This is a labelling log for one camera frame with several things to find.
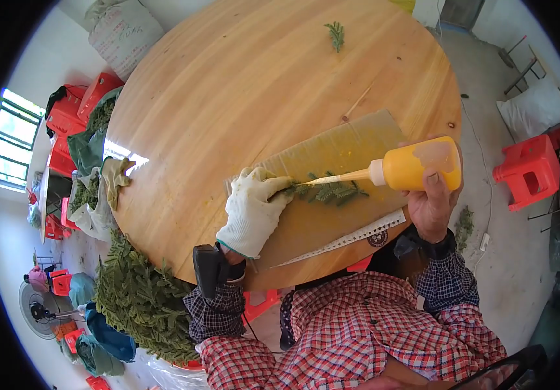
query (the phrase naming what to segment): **person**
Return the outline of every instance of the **person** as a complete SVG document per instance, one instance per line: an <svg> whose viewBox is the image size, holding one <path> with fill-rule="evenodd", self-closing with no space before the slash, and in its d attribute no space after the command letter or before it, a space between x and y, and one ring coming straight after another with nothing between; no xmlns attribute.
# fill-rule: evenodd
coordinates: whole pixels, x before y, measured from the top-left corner
<svg viewBox="0 0 560 390"><path fill-rule="evenodd" d="M191 315L189 335L198 344L209 385L448 389L504 359L501 341L483 323L475 277L456 253L455 237L447 228L463 181L451 192L442 174L428 168L423 183L425 191L403 193L413 227L399 237L390 255L398 256L397 262L409 252L428 259L426 269L413 278L415 286L372 267L378 253L364 272L298 286L280 309L281 344L287 350L276 361L265 344L242 337L240 281L245 257L257 258L292 199L279 192L291 178L245 168L232 183L228 222L217 232L215 245L230 263L230 277L216 286L212 299L199 288L184 298ZM425 298L424 311L416 308L417 294ZM502 368L510 374L515 366ZM502 370L488 371L503 376Z"/></svg>

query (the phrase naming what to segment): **white paper strip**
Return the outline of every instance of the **white paper strip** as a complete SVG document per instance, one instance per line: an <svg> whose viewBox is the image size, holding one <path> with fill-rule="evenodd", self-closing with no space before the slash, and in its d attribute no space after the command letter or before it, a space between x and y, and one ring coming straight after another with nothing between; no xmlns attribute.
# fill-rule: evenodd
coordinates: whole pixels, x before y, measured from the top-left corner
<svg viewBox="0 0 560 390"><path fill-rule="evenodd" d="M395 210L394 212L386 215L385 217L378 219L377 221L371 223L370 225L367 225L360 230L356 230L351 234L338 238L338 240L333 241L322 248L319 248L312 252L308 252L307 254L302 254L301 256L292 258L289 261L285 261L284 263L275 265L271 268L277 268L286 264L296 263L300 260L307 259L309 257L316 256L318 254L323 254L325 252L329 252L333 249L340 248L341 246L346 246L353 242L362 240L363 238L370 237L376 233L379 233L383 230L387 230L388 228L395 225L399 225L400 223L403 222L405 222L405 215L403 214L403 210L399 208L398 210Z"/></svg>

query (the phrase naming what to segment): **cardboard sheet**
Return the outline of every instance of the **cardboard sheet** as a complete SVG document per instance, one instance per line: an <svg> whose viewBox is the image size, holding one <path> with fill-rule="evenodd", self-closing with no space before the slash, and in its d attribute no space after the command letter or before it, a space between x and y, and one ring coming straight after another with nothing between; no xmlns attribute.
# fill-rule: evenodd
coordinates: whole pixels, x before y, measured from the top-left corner
<svg viewBox="0 0 560 390"><path fill-rule="evenodd" d="M380 110L325 131L257 163L278 176L309 181L308 173L323 176L326 170L344 174L367 168L375 159L397 147L406 138L387 110ZM230 183L224 181L229 195ZM260 270L269 269L292 258L321 248L353 233L386 214L403 207L407 201L387 186L376 187L369 180L358 182L369 196L355 195L343 206L336 201L308 203L298 195L280 216L280 222L256 260Z"/></svg>

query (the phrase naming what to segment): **window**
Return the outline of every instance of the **window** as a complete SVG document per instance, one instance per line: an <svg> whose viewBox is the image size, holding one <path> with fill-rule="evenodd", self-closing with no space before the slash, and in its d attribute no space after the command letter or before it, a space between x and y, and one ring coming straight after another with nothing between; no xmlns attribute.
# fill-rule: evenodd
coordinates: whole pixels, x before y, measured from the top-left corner
<svg viewBox="0 0 560 390"><path fill-rule="evenodd" d="M4 89L0 97L0 185L23 190L46 110Z"/></svg>

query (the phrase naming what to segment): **blue checkered sleeve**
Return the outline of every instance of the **blue checkered sleeve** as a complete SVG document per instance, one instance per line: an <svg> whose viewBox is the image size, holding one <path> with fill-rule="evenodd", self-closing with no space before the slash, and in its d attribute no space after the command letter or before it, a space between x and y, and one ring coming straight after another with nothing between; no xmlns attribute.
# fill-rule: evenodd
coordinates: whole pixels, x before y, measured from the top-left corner
<svg viewBox="0 0 560 390"><path fill-rule="evenodd" d="M202 297L198 287L182 300L191 314L189 336L197 344L214 336L239 337L245 333L241 315L245 311L243 287L219 285L215 298Z"/></svg>
<svg viewBox="0 0 560 390"><path fill-rule="evenodd" d="M461 303L479 306L477 279L461 254L453 252L442 260L431 260L416 278L416 292L425 298L423 308L437 313Z"/></svg>

